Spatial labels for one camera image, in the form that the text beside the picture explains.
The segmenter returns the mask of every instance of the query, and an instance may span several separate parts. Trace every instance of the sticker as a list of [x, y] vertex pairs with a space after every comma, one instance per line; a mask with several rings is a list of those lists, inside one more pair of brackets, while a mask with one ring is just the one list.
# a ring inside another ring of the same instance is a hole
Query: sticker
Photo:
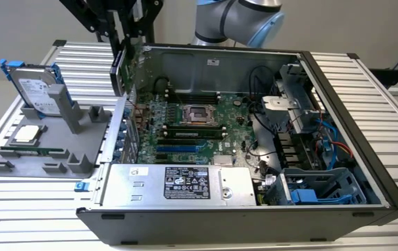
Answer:
[[217, 60], [217, 59], [208, 59], [208, 65], [219, 66], [220, 65], [220, 60]]
[[32, 102], [35, 109], [44, 114], [60, 114], [55, 99], [48, 96], [48, 84], [39, 79], [20, 78], [26, 95]]
[[167, 199], [211, 199], [208, 167], [167, 167]]
[[148, 176], [149, 167], [147, 166], [135, 166], [130, 170], [130, 176]]
[[176, 136], [193, 136], [193, 137], [197, 137], [199, 133], [177, 132]]

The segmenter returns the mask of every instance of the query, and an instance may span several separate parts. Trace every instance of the red cable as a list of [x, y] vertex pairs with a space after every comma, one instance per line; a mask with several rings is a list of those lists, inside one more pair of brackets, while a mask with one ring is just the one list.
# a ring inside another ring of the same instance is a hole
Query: red cable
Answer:
[[341, 145], [345, 149], [348, 149], [349, 152], [350, 152], [350, 157], [353, 158], [353, 151], [352, 151], [352, 149], [349, 148], [348, 145], [345, 145], [345, 144], [341, 143], [341, 142], [334, 142], [334, 141], [330, 141], [330, 143], [332, 143], [332, 144], [336, 144], [336, 145]]

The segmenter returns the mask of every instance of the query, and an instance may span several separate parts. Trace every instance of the processor chip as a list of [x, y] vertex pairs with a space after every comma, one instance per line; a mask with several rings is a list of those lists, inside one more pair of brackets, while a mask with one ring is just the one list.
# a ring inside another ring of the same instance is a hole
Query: processor chip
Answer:
[[39, 133], [39, 126], [36, 125], [24, 125], [16, 135], [15, 135], [15, 140], [16, 142], [31, 142], [36, 136], [38, 136], [38, 133]]

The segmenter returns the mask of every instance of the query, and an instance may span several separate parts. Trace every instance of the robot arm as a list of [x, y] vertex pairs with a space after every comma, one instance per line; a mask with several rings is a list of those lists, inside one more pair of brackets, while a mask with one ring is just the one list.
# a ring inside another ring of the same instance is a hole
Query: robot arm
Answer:
[[283, 26], [281, 6], [280, 0], [197, 0], [193, 45], [223, 45], [232, 39], [261, 48]]

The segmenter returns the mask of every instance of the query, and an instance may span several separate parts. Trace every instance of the black mount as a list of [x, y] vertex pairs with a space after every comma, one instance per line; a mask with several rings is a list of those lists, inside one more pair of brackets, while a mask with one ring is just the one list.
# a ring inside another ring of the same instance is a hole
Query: black mount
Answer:
[[[144, 16], [135, 19], [133, 7], [137, 0], [60, 0], [66, 8], [75, 15], [90, 32], [96, 33], [99, 41], [102, 36], [111, 40], [114, 57], [127, 48], [128, 59], [135, 57], [131, 38], [147, 36], [148, 42], [155, 39], [153, 22], [164, 6], [164, 0], [141, 0]], [[123, 26], [124, 39], [120, 41], [114, 12]]]

